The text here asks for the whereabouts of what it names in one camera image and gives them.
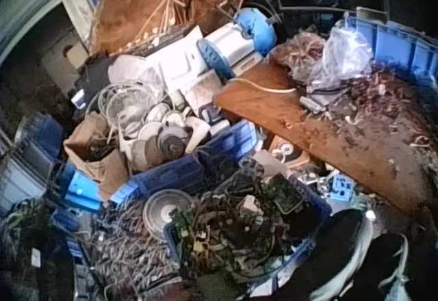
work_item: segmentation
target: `wooden board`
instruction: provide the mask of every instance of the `wooden board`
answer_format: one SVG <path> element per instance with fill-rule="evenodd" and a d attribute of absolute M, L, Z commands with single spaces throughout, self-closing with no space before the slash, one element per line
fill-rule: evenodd
<path fill-rule="evenodd" d="M 267 88 L 290 88 L 284 71 L 267 64 L 242 77 Z M 430 196 L 404 131 L 391 135 L 366 125 L 362 136 L 352 141 L 351 136 L 336 134 L 330 122 L 306 118 L 297 93 L 274 94 L 241 81 L 224 87 L 214 103 L 331 164 L 404 212 L 413 213 Z"/>

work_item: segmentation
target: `fan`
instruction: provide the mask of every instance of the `fan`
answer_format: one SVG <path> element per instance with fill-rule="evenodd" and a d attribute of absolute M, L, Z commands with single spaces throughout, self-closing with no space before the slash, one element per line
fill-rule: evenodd
<path fill-rule="evenodd" d="M 160 241 L 165 241 L 164 227 L 169 222 L 170 212 L 190 210 L 192 198 L 177 189 L 165 189 L 152 195 L 144 205 L 143 221 L 151 235 Z"/>

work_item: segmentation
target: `white cord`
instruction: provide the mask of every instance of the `white cord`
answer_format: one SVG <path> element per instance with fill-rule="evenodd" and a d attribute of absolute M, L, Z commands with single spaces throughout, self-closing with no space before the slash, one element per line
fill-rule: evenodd
<path fill-rule="evenodd" d="M 256 87 L 257 89 L 266 91 L 266 92 L 272 92 L 274 94 L 290 94 L 291 92 L 295 92 L 296 88 L 292 89 L 271 89 L 271 88 L 265 88 L 260 85 L 258 85 L 255 82 L 252 82 L 251 80 L 244 79 L 243 77 L 235 77 L 233 79 L 228 80 L 228 82 L 234 82 L 234 81 L 241 81 L 251 84 L 253 87 Z"/>

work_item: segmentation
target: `shoe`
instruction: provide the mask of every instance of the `shoe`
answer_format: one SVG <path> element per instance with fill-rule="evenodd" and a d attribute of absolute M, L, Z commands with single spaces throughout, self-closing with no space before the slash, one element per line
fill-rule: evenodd
<path fill-rule="evenodd" d="M 372 240 L 372 224 L 357 210 L 336 213 L 315 237 L 316 246 L 270 300 L 327 301 L 337 297 L 361 267 Z"/>
<path fill-rule="evenodd" d="M 388 233 L 372 241 L 352 287 L 341 301 L 396 301 L 405 298 L 403 274 L 408 241 L 402 234 Z"/>

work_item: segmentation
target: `brown cardboard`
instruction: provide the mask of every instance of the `brown cardboard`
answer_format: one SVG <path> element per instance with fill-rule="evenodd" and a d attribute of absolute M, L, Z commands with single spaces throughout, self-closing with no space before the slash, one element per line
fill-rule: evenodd
<path fill-rule="evenodd" d="M 118 149 L 100 161 L 86 161 L 86 145 L 95 139 L 106 138 L 108 131 L 105 118 L 92 112 L 76 127 L 71 136 L 64 140 L 64 150 L 76 169 L 99 183 L 99 195 L 103 201 L 109 200 L 129 179 L 125 156 Z"/>

